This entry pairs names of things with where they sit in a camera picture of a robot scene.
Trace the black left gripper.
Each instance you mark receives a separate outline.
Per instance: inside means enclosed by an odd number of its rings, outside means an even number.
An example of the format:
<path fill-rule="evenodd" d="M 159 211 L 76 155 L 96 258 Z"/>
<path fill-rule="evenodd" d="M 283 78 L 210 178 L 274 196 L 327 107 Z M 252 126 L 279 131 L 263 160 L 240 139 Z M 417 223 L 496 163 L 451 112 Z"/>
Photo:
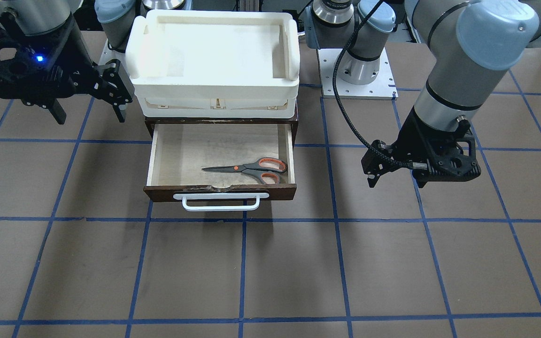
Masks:
<path fill-rule="evenodd" d="M 481 175 L 475 158 L 475 138 L 466 117 L 455 122 L 454 132 L 444 132 L 425 124 L 413 108 L 395 143 L 392 156 L 402 162 L 427 164 L 427 169 L 413 169 L 419 189 L 428 181 L 470 181 Z M 378 175 L 368 174 L 369 188 L 374 188 Z"/>

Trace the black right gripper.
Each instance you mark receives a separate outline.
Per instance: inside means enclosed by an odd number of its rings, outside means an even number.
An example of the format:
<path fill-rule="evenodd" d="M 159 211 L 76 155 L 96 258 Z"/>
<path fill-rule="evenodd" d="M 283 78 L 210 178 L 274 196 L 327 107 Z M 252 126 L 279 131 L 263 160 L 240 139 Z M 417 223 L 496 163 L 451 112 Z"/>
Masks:
<path fill-rule="evenodd" d="M 0 19 L 0 98 L 45 105 L 63 125 L 66 111 L 54 99 L 75 94 L 110 97 L 111 86 L 92 62 L 73 15 L 54 30 L 36 36 L 25 35 L 19 19 L 11 14 L 2 14 Z M 126 109 L 126 102 L 113 103 L 120 123 L 126 122 Z"/>

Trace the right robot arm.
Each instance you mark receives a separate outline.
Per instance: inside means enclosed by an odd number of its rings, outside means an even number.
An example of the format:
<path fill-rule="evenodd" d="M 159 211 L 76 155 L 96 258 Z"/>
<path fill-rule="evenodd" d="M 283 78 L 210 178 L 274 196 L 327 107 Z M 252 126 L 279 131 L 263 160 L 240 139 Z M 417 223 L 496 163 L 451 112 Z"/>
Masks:
<path fill-rule="evenodd" d="M 76 94 L 109 103 L 124 122 L 134 87 L 120 60 L 92 61 L 66 0 L 0 0 L 0 98 L 47 109 L 64 124 L 58 100 Z"/>

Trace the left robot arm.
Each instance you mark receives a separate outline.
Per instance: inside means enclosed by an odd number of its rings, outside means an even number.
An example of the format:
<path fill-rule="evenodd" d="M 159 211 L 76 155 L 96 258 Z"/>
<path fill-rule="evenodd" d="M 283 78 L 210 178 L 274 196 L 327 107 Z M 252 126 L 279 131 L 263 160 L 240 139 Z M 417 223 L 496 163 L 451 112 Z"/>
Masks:
<path fill-rule="evenodd" d="M 397 26 L 390 0 L 314 0 L 304 27 L 308 47 L 337 48 L 330 79 L 371 83 Z M 436 58 L 425 87 L 393 144 L 368 143 L 361 164 L 374 187 L 386 173 L 410 169 L 427 182 L 466 182 L 481 174 L 471 120 L 534 41 L 541 41 L 541 0 L 405 0 L 404 11 Z"/>

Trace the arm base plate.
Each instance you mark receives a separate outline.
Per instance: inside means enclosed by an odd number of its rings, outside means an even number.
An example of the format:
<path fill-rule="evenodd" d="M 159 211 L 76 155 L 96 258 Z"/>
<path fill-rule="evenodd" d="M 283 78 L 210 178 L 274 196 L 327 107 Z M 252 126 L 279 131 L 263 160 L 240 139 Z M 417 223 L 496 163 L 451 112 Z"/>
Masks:
<path fill-rule="evenodd" d="M 105 41 L 103 51 L 101 52 L 98 65 L 107 64 L 112 59 L 118 59 L 123 65 L 126 64 L 125 54 L 123 52 L 114 51 L 109 48 L 108 40 Z"/>
<path fill-rule="evenodd" d="M 334 98 L 333 69 L 341 49 L 320 49 L 318 69 L 324 98 Z M 347 52 L 340 62 L 336 86 L 342 99 L 396 99 L 397 93 L 388 55 L 383 49 L 373 61 L 361 61 Z"/>

